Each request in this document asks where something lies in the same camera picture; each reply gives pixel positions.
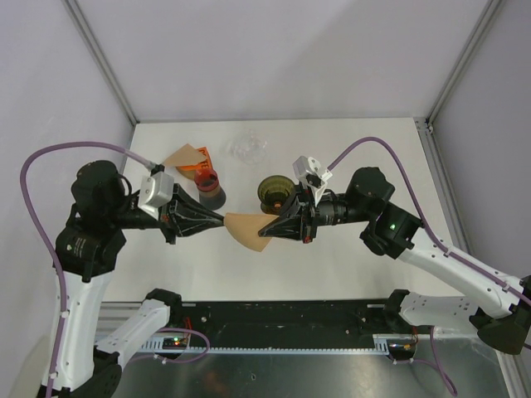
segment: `gray floor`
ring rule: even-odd
[[[468,340],[437,342],[446,373],[463,398],[509,397],[494,352]],[[432,359],[428,341],[417,357]],[[130,365],[114,398],[441,398],[441,378],[422,364],[394,366],[367,355],[219,355],[184,365]]]

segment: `white wall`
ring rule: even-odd
[[[518,276],[531,274],[530,38],[531,2],[508,1],[435,124],[474,252]]]
[[[426,116],[487,0],[80,0],[147,119]]]
[[[26,157],[52,143],[126,144],[131,126],[58,0],[2,2],[0,12],[0,396],[24,357],[51,330],[51,259],[22,204],[18,174]],[[30,189],[53,240],[72,203],[80,166],[110,156],[89,149],[58,153],[30,170]]]

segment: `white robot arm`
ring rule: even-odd
[[[125,244],[123,229],[159,229],[175,244],[177,237],[223,226],[222,216],[194,201],[161,166],[138,192],[126,194],[123,179],[113,163],[96,161],[85,165],[72,185],[76,203],[56,239],[67,301],[61,311],[58,284],[53,324],[64,318],[62,341],[50,349],[56,371],[42,377],[38,396],[46,395],[51,378],[53,394],[60,397],[111,397],[138,349],[159,329],[178,325],[180,296],[155,289],[132,318],[94,344],[101,301]]]
[[[443,245],[427,223],[389,201],[394,186],[377,167],[357,170],[343,194],[326,190],[330,171],[313,158],[300,157],[294,170],[300,185],[291,202],[259,235],[310,243],[319,226],[368,222],[360,238],[375,255],[415,265],[465,295],[437,298],[397,291],[389,299],[389,309],[411,325],[474,331],[497,350],[520,353],[531,326],[529,278],[504,274]]]

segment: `white table surface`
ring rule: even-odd
[[[265,160],[248,166],[227,148],[252,130],[267,142]],[[162,162],[185,143],[207,146],[227,193],[218,211],[260,212],[256,189],[263,178],[295,179],[291,164],[300,155],[330,164],[356,139],[372,135],[397,152],[428,220],[438,235],[450,234],[412,119],[323,119],[138,124],[131,149]],[[329,188],[344,192],[354,171],[378,166],[396,191],[392,202],[416,214],[402,177],[387,151],[365,143],[335,169]],[[147,171],[128,160],[124,175],[137,189]],[[197,199],[192,181],[172,172]],[[386,298],[394,289],[419,294],[457,295],[430,274],[388,257],[378,257],[359,239],[365,224],[320,227],[313,243],[273,239],[262,253],[238,244],[216,228],[167,245],[160,231],[126,231],[105,301],[141,301],[154,288],[172,290],[186,301]]]

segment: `white mounting bracket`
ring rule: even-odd
[[[327,181],[332,177],[332,173],[315,158],[299,157],[293,163],[295,176],[302,182],[304,187],[312,191],[314,203],[317,206],[328,186]]]
[[[158,219],[158,208],[172,200],[173,177],[158,172],[151,177],[143,177],[140,185],[139,209]]]
[[[129,359],[169,321],[169,307],[162,301],[144,300],[138,312],[108,337],[95,345],[102,352],[119,353],[118,364],[125,368]]]

